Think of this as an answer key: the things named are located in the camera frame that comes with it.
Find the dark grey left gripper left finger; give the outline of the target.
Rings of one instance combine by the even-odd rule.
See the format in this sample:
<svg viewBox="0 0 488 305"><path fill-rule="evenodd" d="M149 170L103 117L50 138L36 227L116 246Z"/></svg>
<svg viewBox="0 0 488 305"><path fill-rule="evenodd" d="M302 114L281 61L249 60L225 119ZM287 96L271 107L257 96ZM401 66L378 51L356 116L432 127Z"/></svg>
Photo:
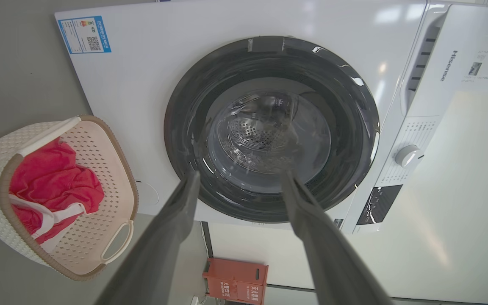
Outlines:
<svg viewBox="0 0 488 305"><path fill-rule="evenodd" d="M97 305L166 305L180 245L194 223L200 174L189 171L144 230Z"/></svg>

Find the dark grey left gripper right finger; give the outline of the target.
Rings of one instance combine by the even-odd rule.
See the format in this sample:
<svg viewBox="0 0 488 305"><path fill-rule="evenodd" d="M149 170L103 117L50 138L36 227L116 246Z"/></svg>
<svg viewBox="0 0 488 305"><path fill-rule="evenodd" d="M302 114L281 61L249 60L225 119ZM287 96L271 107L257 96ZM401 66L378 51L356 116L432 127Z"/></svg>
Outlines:
<svg viewBox="0 0 488 305"><path fill-rule="evenodd" d="M281 174L283 202L302 241L320 305L391 305L392 300L292 172Z"/></svg>

